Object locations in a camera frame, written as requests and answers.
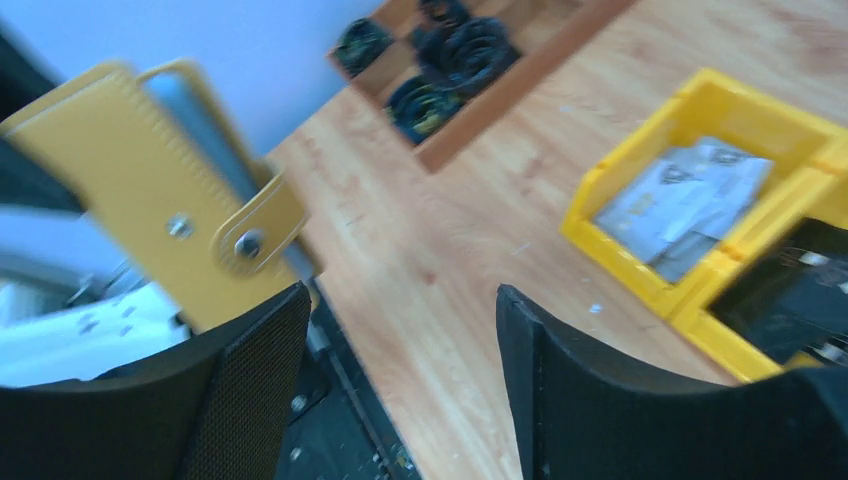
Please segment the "wooden compartment tray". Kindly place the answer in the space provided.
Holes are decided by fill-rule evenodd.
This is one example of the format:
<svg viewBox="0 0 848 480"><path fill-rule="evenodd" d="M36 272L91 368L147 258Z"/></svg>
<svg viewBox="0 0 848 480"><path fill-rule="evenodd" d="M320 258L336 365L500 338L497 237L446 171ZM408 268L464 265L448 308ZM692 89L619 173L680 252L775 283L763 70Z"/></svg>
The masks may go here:
<svg viewBox="0 0 848 480"><path fill-rule="evenodd" d="M328 58L435 172L631 5L386 1Z"/></svg>

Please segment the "yellow leather card holder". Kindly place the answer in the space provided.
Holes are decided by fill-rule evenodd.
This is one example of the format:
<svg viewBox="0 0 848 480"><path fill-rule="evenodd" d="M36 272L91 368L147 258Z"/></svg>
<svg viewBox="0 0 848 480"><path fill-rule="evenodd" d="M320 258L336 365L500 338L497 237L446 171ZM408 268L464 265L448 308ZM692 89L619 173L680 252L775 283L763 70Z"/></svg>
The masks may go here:
<svg viewBox="0 0 848 480"><path fill-rule="evenodd" d="M146 90L184 78L256 191L241 196ZM3 137L30 154L178 305L196 332L228 322L299 279L284 250L308 213L283 174L254 159L197 67L144 73L106 62L11 115Z"/></svg>

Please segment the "black card holders pile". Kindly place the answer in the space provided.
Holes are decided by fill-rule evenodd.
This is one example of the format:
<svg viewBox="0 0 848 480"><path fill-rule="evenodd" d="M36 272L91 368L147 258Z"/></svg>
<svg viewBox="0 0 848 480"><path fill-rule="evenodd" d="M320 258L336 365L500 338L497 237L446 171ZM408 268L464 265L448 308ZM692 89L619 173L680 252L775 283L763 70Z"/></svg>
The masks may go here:
<svg viewBox="0 0 848 480"><path fill-rule="evenodd" d="M770 360L847 364L847 231L806 218L709 307Z"/></svg>

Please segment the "left yellow bin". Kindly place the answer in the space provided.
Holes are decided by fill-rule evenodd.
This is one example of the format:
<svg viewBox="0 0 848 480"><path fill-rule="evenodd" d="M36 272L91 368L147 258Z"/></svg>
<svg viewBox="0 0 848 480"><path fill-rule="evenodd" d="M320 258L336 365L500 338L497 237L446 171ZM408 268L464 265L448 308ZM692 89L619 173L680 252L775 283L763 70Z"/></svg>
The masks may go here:
<svg viewBox="0 0 848 480"><path fill-rule="evenodd" d="M704 68L584 175L561 231L672 319L846 175L844 126Z"/></svg>

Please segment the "middle yellow bin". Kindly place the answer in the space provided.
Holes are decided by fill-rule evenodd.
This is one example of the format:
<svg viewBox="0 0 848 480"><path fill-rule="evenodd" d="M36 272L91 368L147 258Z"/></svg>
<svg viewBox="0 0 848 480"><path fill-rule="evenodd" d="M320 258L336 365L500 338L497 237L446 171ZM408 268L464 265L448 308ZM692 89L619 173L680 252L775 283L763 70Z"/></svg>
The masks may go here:
<svg viewBox="0 0 848 480"><path fill-rule="evenodd" d="M671 324L745 382L846 366L846 163L803 167L751 208Z"/></svg>

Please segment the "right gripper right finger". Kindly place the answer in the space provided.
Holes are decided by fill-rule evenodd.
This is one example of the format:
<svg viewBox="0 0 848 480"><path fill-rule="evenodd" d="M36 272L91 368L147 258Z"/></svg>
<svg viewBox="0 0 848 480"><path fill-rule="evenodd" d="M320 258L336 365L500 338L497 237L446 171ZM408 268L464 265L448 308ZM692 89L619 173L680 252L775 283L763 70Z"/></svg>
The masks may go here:
<svg viewBox="0 0 848 480"><path fill-rule="evenodd" d="M496 324L526 479L847 475L843 367L722 386L621 352L507 284Z"/></svg>

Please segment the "grey cards pile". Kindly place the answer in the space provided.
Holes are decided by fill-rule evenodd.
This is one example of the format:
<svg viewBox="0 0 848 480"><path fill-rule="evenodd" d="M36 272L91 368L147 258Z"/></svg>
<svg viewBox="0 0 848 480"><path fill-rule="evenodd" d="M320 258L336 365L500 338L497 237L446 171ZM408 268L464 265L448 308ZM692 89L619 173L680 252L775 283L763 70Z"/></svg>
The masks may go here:
<svg viewBox="0 0 848 480"><path fill-rule="evenodd" d="M774 165L702 137L664 151L593 223L664 281L677 283L741 221Z"/></svg>

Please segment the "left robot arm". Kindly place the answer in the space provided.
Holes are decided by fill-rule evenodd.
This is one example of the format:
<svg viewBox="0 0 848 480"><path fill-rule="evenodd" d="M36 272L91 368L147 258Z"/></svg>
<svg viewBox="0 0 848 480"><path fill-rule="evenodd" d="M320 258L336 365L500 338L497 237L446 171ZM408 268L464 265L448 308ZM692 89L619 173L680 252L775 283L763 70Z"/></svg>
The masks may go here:
<svg viewBox="0 0 848 480"><path fill-rule="evenodd" d="M57 86L1 22L1 121ZM1 208L81 215L58 180L1 139ZM192 335L154 286L104 298L84 276L1 248L1 387L92 380Z"/></svg>

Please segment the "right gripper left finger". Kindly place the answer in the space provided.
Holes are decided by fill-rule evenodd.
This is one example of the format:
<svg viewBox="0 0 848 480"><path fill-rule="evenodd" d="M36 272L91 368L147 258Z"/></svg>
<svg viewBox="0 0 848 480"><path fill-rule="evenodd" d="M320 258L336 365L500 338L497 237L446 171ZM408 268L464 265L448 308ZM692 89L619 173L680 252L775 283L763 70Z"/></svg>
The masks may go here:
<svg viewBox="0 0 848 480"><path fill-rule="evenodd" d="M5 479L270 479L305 353L308 288L89 380L1 391Z"/></svg>

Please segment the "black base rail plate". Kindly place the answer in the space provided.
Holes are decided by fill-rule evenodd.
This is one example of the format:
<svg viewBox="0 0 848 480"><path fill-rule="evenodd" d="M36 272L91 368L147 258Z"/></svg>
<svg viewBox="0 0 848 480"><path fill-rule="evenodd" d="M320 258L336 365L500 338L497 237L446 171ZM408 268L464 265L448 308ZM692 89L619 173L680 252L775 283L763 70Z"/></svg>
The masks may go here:
<svg viewBox="0 0 848 480"><path fill-rule="evenodd" d="M276 479L419 479L421 473L317 281Z"/></svg>

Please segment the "yellow bin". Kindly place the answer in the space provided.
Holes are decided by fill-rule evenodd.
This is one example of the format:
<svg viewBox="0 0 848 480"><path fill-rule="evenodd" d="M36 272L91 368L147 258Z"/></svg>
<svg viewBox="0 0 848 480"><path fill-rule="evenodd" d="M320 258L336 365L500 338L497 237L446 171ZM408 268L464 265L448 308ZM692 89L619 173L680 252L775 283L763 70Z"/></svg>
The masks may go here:
<svg viewBox="0 0 848 480"><path fill-rule="evenodd" d="M584 175L561 231L672 319L846 175L844 126L704 68Z"/></svg>
<svg viewBox="0 0 848 480"><path fill-rule="evenodd" d="M803 167L751 208L671 324L745 382L846 366L846 163Z"/></svg>

